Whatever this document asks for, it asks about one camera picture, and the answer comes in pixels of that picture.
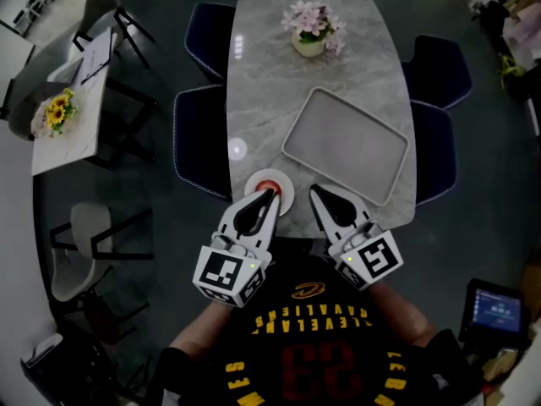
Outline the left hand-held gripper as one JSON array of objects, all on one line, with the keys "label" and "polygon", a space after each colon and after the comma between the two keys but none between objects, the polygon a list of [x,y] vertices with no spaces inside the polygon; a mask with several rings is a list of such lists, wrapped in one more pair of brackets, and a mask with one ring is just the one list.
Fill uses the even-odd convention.
[{"label": "left hand-held gripper", "polygon": [[281,209],[272,189],[246,195],[223,213],[218,232],[200,249],[193,284],[206,297],[242,308],[265,280]]}]

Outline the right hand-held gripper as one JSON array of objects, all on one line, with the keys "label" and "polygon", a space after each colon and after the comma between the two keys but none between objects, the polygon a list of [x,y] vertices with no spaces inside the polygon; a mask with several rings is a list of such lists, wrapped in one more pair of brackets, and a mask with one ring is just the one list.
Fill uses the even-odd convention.
[{"label": "right hand-held gripper", "polygon": [[[368,221],[369,210],[360,196],[340,186],[313,184],[309,201],[318,227],[332,243],[328,254],[335,269],[357,290],[365,290],[402,267],[391,231]],[[343,238],[349,228],[358,229]]]}]

